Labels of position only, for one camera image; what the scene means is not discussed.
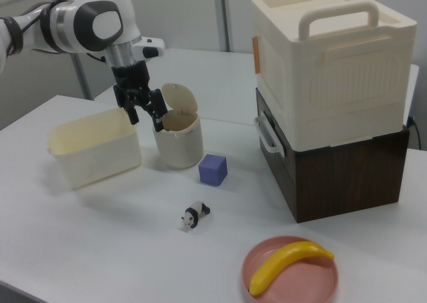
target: toy block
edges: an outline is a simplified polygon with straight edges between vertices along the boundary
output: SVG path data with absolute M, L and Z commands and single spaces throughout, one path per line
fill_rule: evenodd
M 200 181 L 220 186 L 227 176 L 227 159 L 223 156 L 207 154 L 199 164 Z

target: wooden crate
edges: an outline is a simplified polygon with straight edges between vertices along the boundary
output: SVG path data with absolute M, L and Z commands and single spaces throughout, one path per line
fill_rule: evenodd
M 263 113 L 286 156 L 270 154 L 268 165 L 297 223 L 373 208 L 399 200 L 409 130 L 337 147 L 296 152 L 256 90 Z M 272 140 L 265 135 L 270 145 Z

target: toy panda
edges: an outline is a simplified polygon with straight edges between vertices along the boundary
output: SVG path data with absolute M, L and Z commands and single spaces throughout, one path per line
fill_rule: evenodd
M 208 215 L 211 209 L 208 208 L 203 202 L 194 202 L 188 209 L 185 210 L 185 216 L 181 217 L 184 221 L 185 228 L 195 228 L 199 222 L 199 215 Z

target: pink plate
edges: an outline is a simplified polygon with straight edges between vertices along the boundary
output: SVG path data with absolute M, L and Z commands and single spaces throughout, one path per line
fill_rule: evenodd
M 279 236 L 265 240 L 250 250 L 242 266 L 242 280 L 250 298 L 249 284 L 255 271 L 277 249 L 298 241 L 308 240 L 297 236 Z M 252 300 L 257 303 L 327 303 L 334 296 L 337 286 L 338 270 L 333 260 L 308 258 L 289 265 L 264 293 Z

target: yellow banana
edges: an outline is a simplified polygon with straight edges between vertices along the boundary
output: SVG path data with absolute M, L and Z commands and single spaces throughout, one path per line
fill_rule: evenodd
M 333 253 L 310 241 L 294 242 L 276 250 L 252 276 L 249 293 L 252 296 L 261 294 L 286 266 L 302 258 L 314 256 L 334 259 Z

